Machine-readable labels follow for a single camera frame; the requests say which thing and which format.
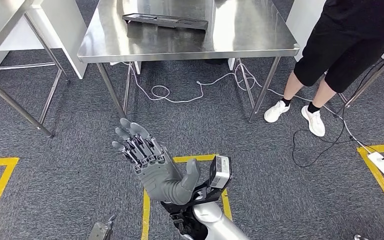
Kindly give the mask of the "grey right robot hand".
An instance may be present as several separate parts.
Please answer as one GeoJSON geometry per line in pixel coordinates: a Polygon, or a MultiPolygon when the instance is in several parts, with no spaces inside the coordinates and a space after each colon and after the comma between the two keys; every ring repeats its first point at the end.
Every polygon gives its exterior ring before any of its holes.
{"type": "Polygon", "coordinates": [[[112,215],[106,223],[96,222],[88,236],[88,240],[110,240],[113,233],[114,220],[117,215],[112,215]]]}

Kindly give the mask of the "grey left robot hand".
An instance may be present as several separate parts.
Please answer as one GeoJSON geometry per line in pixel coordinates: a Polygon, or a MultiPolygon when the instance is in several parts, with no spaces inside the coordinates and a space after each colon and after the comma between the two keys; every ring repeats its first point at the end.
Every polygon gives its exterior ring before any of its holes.
{"type": "Polygon", "coordinates": [[[117,127],[115,132],[122,142],[111,144],[131,164],[149,198],[175,205],[188,203],[201,176],[198,161],[189,159],[186,174],[182,174],[167,148],[144,127],[126,118],[121,118],[120,124],[122,127],[117,127]]]}

